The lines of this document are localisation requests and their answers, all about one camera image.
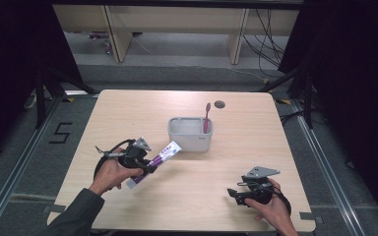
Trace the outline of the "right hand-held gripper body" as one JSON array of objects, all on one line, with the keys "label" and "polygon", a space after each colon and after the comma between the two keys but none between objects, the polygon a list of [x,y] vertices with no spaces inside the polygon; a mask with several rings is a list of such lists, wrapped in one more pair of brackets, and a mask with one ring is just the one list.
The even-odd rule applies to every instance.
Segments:
[{"label": "right hand-held gripper body", "polygon": [[256,202],[266,205],[274,193],[274,187],[270,183],[269,176],[280,174],[279,170],[267,167],[255,166],[249,172],[241,177],[249,192],[242,193],[246,199],[252,199]]}]

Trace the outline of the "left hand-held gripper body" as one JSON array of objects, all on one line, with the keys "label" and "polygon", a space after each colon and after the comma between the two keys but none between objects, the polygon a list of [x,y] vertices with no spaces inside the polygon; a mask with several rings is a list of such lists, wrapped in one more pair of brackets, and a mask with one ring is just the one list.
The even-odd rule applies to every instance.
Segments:
[{"label": "left hand-held gripper body", "polygon": [[118,157],[119,163],[126,168],[142,168],[147,166],[144,165],[142,161],[147,153],[152,149],[146,140],[141,137],[137,140],[126,140],[126,143],[128,146],[124,150],[120,151],[124,152],[125,155]]}]

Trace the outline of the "white and purple toothpaste tube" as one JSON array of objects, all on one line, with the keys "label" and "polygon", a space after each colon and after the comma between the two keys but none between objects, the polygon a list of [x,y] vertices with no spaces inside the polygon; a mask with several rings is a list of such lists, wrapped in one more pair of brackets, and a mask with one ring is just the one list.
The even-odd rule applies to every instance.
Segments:
[{"label": "white and purple toothpaste tube", "polygon": [[[147,166],[156,166],[158,169],[162,164],[167,162],[170,158],[175,156],[180,151],[180,145],[175,141],[172,141]],[[133,189],[150,175],[151,174],[143,174],[137,177],[131,177],[126,181],[126,185],[129,189]]]}]

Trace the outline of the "grey plastic holder box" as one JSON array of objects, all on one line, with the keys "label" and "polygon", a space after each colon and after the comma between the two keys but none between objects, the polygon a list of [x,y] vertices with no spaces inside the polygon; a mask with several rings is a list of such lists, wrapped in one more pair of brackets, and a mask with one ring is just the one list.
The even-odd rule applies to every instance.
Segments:
[{"label": "grey plastic holder box", "polygon": [[208,151],[214,131],[213,122],[204,117],[174,117],[168,121],[170,141],[175,141],[182,151]]}]

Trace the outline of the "person's right hand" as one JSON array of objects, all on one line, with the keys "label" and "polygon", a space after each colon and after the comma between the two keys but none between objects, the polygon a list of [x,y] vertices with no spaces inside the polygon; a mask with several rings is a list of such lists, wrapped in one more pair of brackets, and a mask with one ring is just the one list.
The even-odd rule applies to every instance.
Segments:
[{"label": "person's right hand", "polygon": [[246,199],[245,203],[258,211],[257,220],[266,219],[277,232],[278,229],[294,227],[284,202],[277,195],[273,195],[266,205],[252,199]]}]

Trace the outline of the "person's left hand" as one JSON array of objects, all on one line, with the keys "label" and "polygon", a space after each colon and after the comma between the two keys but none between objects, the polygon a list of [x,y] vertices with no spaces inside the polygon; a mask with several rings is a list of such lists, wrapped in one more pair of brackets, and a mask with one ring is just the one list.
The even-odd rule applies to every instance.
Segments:
[{"label": "person's left hand", "polygon": [[126,168],[117,159],[108,159],[97,172],[89,190],[101,196],[114,187],[120,189],[122,182],[126,179],[142,174],[141,168]]}]

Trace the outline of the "grey tape strip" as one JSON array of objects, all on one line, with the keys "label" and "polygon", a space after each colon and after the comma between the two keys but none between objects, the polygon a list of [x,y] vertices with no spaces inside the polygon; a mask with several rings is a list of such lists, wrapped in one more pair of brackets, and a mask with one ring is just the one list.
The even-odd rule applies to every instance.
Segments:
[{"label": "grey tape strip", "polygon": [[314,220],[317,224],[323,224],[324,220],[321,216],[315,216],[312,212],[300,212],[300,219],[302,220]]},{"label": "grey tape strip", "polygon": [[43,212],[44,213],[51,213],[51,212],[63,212],[65,210],[65,206],[61,206],[61,205],[47,205],[43,208]]}]

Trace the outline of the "pink toothbrush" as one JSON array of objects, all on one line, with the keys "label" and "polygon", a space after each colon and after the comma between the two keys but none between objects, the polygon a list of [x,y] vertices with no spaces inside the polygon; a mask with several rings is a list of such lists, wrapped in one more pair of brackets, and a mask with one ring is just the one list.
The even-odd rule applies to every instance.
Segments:
[{"label": "pink toothbrush", "polygon": [[204,118],[203,133],[207,134],[209,131],[209,112],[211,110],[211,103],[208,102],[206,105],[206,114]]}]

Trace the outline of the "light wooden desk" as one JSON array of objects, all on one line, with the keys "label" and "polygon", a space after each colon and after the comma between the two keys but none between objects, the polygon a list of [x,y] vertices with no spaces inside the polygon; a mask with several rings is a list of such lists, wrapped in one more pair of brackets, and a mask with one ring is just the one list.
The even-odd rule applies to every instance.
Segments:
[{"label": "light wooden desk", "polygon": [[289,36],[296,10],[108,5],[53,6],[65,31],[105,31],[116,61],[122,62],[134,32],[225,34],[230,63],[238,63],[244,35]]}]

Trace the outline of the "black curtain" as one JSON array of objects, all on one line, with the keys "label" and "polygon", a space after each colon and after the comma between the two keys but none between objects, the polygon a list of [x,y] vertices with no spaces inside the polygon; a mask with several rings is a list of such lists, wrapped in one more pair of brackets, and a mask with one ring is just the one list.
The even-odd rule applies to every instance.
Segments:
[{"label": "black curtain", "polygon": [[378,0],[303,0],[280,65],[306,73],[378,204]]},{"label": "black curtain", "polygon": [[36,85],[84,82],[52,0],[0,0],[0,143]]}]

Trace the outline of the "aluminium floor rail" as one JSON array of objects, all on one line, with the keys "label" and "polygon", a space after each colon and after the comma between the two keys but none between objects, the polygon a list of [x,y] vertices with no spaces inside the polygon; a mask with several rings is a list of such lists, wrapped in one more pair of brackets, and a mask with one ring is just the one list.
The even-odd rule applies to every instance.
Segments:
[{"label": "aluminium floor rail", "polygon": [[61,98],[52,98],[46,102],[44,118],[38,124],[35,121],[28,123],[28,114],[23,113],[0,146],[0,217],[60,102]]},{"label": "aluminium floor rail", "polygon": [[337,175],[334,172],[329,160],[324,153],[314,131],[308,126],[304,116],[297,118],[301,130],[310,145],[313,155],[322,171],[322,175],[330,189],[330,192],[336,202],[336,205],[343,217],[346,227],[351,236],[366,236],[361,226],[360,220],[351,205],[347,194],[344,191]]}]

